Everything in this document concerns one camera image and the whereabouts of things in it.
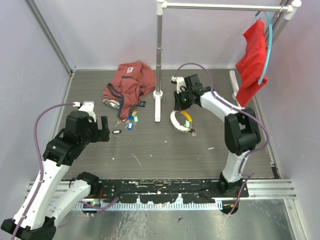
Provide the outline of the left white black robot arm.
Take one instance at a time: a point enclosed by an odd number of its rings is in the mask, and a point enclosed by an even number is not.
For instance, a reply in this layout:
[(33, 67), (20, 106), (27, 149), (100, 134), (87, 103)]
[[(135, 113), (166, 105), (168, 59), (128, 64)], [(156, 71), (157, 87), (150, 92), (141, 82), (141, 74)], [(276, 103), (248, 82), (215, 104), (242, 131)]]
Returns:
[(110, 139), (108, 118), (101, 117), (102, 128), (99, 128), (94, 102), (73, 102), (71, 105), (76, 110), (66, 117), (65, 127), (48, 142), (44, 153), (37, 155), (39, 173), (21, 208), (1, 224), (1, 230), (10, 234), (13, 240), (53, 239), (58, 226), (77, 203), (101, 193), (99, 177), (82, 172), (69, 189), (53, 201), (62, 178), (86, 146)]

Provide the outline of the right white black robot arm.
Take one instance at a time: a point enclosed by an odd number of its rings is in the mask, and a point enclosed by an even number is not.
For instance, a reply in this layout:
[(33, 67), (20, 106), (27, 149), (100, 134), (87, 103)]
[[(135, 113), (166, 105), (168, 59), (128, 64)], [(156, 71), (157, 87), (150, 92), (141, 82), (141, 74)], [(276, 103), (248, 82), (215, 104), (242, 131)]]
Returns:
[(179, 125), (176, 112), (187, 110), (192, 105), (206, 109), (224, 123), (224, 143), (228, 149), (226, 165), (219, 176), (218, 187), (225, 197), (231, 197), (243, 184), (243, 170), (249, 154), (261, 141), (255, 111), (238, 107), (223, 99), (209, 86), (204, 87), (197, 74), (171, 78), (176, 86), (174, 111), (170, 115), (172, 125), (179, 132), (193, 134), (192, 126)]

